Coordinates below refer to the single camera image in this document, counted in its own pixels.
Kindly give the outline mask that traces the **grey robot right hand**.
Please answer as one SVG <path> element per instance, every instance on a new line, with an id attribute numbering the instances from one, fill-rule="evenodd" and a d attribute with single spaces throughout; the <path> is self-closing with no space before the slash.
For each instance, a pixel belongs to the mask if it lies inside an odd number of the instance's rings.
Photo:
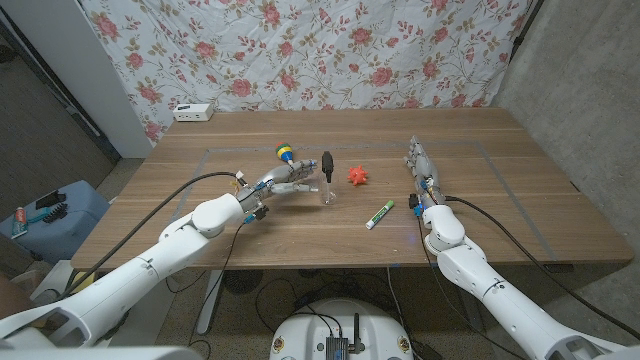
<path id="1" fill-rule="evenodd" d="M 420 202 L 425 207 L 444 205 L 446 199 L 440 189 L 437 167 L 416 136 L 411 137 L 408 155 L 403 160 L 414 178 Z"/>

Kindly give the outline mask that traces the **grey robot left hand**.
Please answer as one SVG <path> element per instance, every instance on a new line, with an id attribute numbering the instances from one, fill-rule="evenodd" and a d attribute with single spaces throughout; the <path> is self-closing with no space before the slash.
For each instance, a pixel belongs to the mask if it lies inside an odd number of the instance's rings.
<path id="1" fill-rule="evenodd" d="M 304 183 L 316 168 L 317 162 L 313 159 L 275 167 L 259 178 L 254 185 L 242 189 L 236 195 L 236 199 L 242 210 L 247 213 L 258 208 L 267 198 L 274 195 L 317 192 L 318 189 L 315 186 Z"/>

